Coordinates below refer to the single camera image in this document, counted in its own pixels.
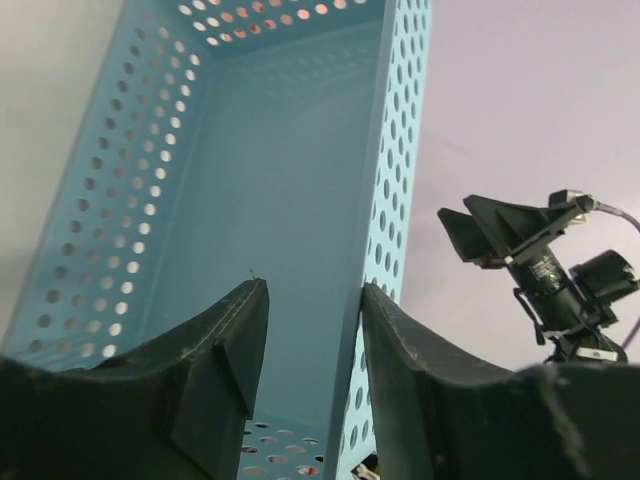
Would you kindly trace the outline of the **pink plastic basket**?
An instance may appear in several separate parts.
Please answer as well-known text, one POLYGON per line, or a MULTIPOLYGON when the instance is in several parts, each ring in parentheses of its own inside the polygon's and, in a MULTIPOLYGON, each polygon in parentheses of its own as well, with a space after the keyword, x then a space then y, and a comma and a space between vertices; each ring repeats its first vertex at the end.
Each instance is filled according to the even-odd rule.
POLYGON ((340 17, 359 1, 176 1, 175 9, 208 45, 225 46, 256 36, 293 31, 340 17))

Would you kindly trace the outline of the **blue plastic basket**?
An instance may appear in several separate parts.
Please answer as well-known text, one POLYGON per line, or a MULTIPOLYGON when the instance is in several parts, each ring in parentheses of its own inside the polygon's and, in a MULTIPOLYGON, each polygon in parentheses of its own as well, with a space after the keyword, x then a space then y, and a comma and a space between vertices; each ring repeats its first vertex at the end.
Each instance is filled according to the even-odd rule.
POLYGON ((375 449, 361 285, 402 289, 427 1, 213 47, 124 4, 2 345, 90 367, 263 278, 242 479, 348 479, 375 449))

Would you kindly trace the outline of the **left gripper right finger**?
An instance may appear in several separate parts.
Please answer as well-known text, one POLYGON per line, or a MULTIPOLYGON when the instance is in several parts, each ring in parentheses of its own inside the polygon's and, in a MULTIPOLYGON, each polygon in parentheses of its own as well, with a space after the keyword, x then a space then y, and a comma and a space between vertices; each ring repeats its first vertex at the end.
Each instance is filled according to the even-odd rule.
POLYGON ((638 477, 636 366, 512 372, 439 336, 370 283, 361 313, 384 478, 638 477))

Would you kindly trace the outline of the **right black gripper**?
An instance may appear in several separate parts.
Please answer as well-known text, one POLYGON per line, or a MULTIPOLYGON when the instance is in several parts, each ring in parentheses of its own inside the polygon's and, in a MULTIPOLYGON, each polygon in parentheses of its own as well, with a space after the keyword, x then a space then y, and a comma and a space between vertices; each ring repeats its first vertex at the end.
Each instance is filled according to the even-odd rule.
MULTIPOLYGON (((471 195, 466 214, 437 212, 463 262, 516 260, 565 234, 581 212, 577 203, 534 207, 471 195)), ((534 323, 536 342, 551 341, 551 360, 625 360, 626 351, 603 333, 616 323, 611 305, 639 290, 634 268, 607 250, 566 271, 548 248, 508 271, 517 284, 514 296, 534 323)))

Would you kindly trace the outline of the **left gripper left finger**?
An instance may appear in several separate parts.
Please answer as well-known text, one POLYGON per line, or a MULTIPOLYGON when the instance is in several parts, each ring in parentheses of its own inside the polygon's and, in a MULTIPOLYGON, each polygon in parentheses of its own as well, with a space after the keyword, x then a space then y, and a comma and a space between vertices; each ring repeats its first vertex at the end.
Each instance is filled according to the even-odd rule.
POLYGON ((242 282, 91 369, 1 361, 5 479, 233 479, 263 365, 269 292, 242 282))

